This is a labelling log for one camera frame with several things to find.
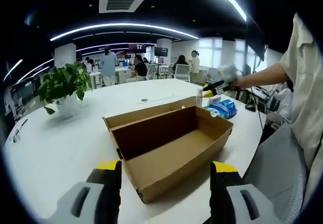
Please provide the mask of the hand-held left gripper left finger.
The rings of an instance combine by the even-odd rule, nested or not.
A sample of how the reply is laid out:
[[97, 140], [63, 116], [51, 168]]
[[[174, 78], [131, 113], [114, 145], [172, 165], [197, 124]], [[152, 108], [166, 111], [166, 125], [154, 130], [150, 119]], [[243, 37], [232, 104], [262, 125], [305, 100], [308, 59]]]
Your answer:
[[47, 223], [117, 223], [121, 204], [122, 162], [97, 165], [85, 182], [76, 183], [57, 203]]

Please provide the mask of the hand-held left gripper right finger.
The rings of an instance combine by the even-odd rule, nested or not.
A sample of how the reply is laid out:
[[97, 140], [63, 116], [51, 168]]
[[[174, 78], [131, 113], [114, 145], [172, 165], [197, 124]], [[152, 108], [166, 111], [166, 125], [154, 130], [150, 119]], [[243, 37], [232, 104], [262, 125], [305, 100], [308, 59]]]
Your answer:
[[273, 204], [228, 163], [211, 162], [210, 191], [209, 223], [282, 223]]

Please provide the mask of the person's right hand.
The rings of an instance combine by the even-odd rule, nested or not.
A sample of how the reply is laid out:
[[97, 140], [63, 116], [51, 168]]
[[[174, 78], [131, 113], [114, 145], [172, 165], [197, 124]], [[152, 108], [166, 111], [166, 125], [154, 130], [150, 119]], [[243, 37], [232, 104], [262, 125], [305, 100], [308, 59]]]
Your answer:
[[229, 84], [230, 90], [241, 90], [245, 89], [246, 87], [248, 87], [248, 85], [244, 77], [239, 77]]

